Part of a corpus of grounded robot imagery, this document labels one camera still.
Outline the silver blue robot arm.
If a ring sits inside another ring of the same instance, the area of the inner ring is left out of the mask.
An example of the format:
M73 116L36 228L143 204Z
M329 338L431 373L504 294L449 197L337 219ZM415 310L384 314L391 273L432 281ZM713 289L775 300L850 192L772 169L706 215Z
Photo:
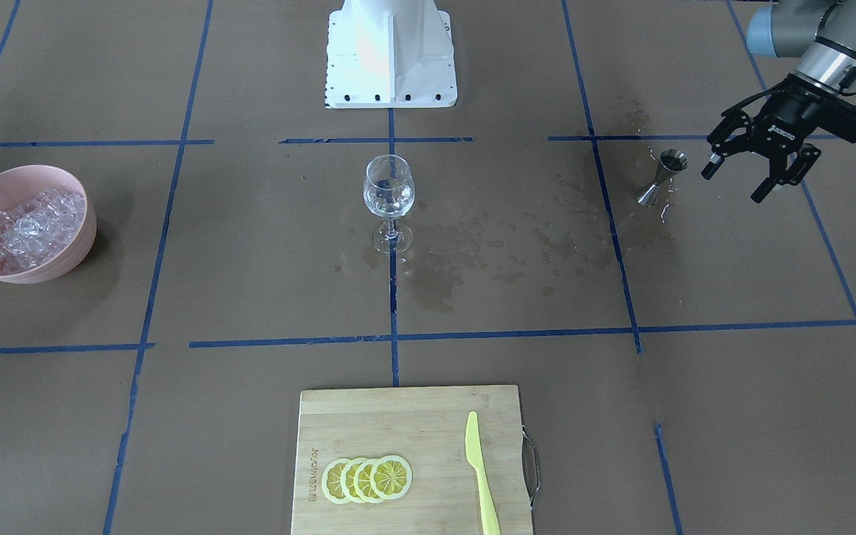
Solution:
M752 192L762 202L775 187L799 186L821 156L808 136L822 129L856 143L856 1L779 1L751 18L752 53L795 58L781 82L730 106L707 136L711 156L702 169L713 178L728 157L751 153L770 169Z

